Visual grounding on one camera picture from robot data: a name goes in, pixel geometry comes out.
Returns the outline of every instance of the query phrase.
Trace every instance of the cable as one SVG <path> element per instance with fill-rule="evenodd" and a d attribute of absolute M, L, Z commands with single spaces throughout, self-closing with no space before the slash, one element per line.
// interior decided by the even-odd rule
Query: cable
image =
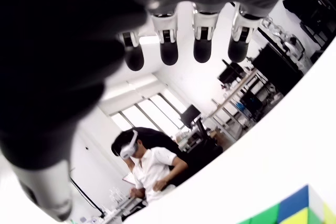
<path fill-rule="evenodd" d="M 75 187 L 75 189 L 79 192 L 79 194 L 80 194 L 80 195 L 87 201 L 87 203 L 89 203 L 89 205 L 90 205 L 92 208 L 95 209 L 95 207 L 94 207 L 93 205 L 91 205 L 90 201 L 88 201 L 88 200 L 84 197 L 84 195 L 80 192 L 80 190 L 77 188 L 77 186 L 75 186 L 74 183 L 72 183 L 72 184 L 73 184 L 73 186 Z"/>
<path fill-rule="evenodd" d="M 267 93 L 268 94 L 271 94 L 271 91 L 269 91 L 268 87 L 267 87 L 267 84 L 265 85 L 265 89 L 267 90 Z"/>
<path fill-rule="evenodd" d="M 84 196 L 95 206 L 95 208 L 101 212 L 101 216 L 100 218 L 104 218 L 105 217 L 105 214 L 104 212 L 89 198 L 89 196 L 87 196 L 84 191 L 76 184 L 76 182 L 70 178 L 70 181 L 72 182 L 72 184 L 77 188 L 77 190 L 79 190 L 81 193 L 84 194 Z"/>
<path fill-rule="evenodd" d="M 259 79 L 262 78 L 267 83 L 266 79 L 264 77 L 262 77 L 260 74 L 256 74 L 256 76 L 258 76 Z"/>

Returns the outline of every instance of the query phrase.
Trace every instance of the vr headset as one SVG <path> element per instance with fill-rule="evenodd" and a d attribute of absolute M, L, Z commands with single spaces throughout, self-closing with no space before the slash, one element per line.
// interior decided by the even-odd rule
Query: vr headset
<path fill-rule="evenodd" d="M 138 150 L 138 144 L 136 143 L 136 139 L 138 137 L 138 132 L 133 130 L 133 137 L 132 140 L 129 144 L 124 145 L 121 147 L 121 151 L 120 151 L 120 157 L 122 159 L 127 159 L 129 157 L 131 157 L 135 152 L 137 152 Z"/>

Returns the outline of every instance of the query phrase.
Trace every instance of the desk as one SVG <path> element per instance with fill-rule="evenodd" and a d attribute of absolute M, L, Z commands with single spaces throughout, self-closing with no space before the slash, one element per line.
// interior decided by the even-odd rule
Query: desk
<path fill-rule="evenodd" d="M 189 140 L 189 138 L 192 137 L 192 135 L 194 135 L 197 131 L 198 131 L 198 127 L 196 126 L 196 127 L 194 127 L 194 128 L 188 133 L 188 135 L 187 135 L 186 137 L 184 137 L 184 138 L 178 143 L 180 150 L 183 151 L 183 150 L 188 146 L 188 140 Z"/>
<path fill-rule="evenodd" d="M 224 134 L 230 139 L 230 141 L 232 143 L 235 143 L 237 140 L 231 136 L 227 130 L 222 126 L 222 124 L 220 122 L 218 122 L 214 116 L 216 115 L 216 113 L 220 110 L 223 109 L 223 107 L 231 101 L 231 99 L 257 74 L 258 70 L 255 68 L 254 70 L 252 70 L 252 72 L 250 72 L 249 74 L 246 75 L 246 77 L 244 77 L 239 85 L 237 85 L 232 91 L 231 94 L 225 99 L 224 102 L 222 102 L 221 104 L 219 104 L 217 106 L 217 109 L 212 112 L 206 119 L 211 119 L 223 132 Z"/>
<path fill-rule="evenodd" d="M 125 209 L 130 207 L 133 203 L 135 203 L 138 200 L 139 199 L 137 199 L 137 198 L 129 198 L 129 199 L 123 200 L 122 202 L 120 202 L 118 204 L 118 206 L 116 207 L 116 210 L 113 213 L 105 216 L 104 221 L 101 222 L 100 224 L 112 224 L 113 221 L 115 220 L 115 218 L 121 217 L 121 215 L 124 213 Z"/>

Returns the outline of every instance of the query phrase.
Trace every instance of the person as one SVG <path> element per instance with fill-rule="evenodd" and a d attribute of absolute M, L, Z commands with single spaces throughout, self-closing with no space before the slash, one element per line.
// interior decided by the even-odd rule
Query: person
<path fill-rule="evenodd" d="M 137 131 L 138 137 L 139 139 L 141 139 L 146 149 L 152 149 L 154 147 L 164 147 L 167 150 L 175 153 L 180 159 L 188 163 L 186 154 L 181 152 L 178 144 L 172 141 L 169 136 L 167 136 L 163 132 L 145 127 L 133 127 L 129 130 L 121 132 L 111 145 L 111 150 L 115 156 L 119 156 L 121 146 L 124 144 L 123 139 L 127 134 L 132 133 L 133 130 Z M 133 168 L 135 166 L 134 161 L 131 158 L 127 158 L 124 159 L 124 162 L 127 164 L 130 171 L 133 171 Z"/>
<path fill-rule="evenodd" d="M 119 155 L 127 146 L 134 150 L 131 156 L 139 161 L 132 166 L 135 188 L 131 189 L 130 195 L 136 198 L 146 197 L 148 204 L 173 190 L 175 186 L 170 182 L 188 168 L 185 161 L 167 148 L 146 148 L 135 130 L 121 133 L 118 143 L 122 145 Z"/>

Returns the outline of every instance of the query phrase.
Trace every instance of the dark hair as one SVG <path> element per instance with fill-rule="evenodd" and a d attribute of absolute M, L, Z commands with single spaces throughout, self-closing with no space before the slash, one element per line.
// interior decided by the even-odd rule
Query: dark hair
<path fill-rule="evenodd" d="M 123 131 L 117 136 L 116 140 L 111 145 L 111 150 L 115 156 L 120 156 L 121 148 L 130 143 L 133 138 L 133 129 Z"/>
<path fill-rule="evenodd" d="M 178 145 L 172 141 L 169 136 L 163 132 L 144 127 L 134 127 L 130 130 L 121 132 L 111 146 L 112 152 L 115 156 L 120 156 L 121 147 L 131 142 L 133 130 L 137 131 L 138 139 L 142 141 L 142 144 L 146 149 L 164 147 L 181 158 L 182 152 L 178 148 Z"/>

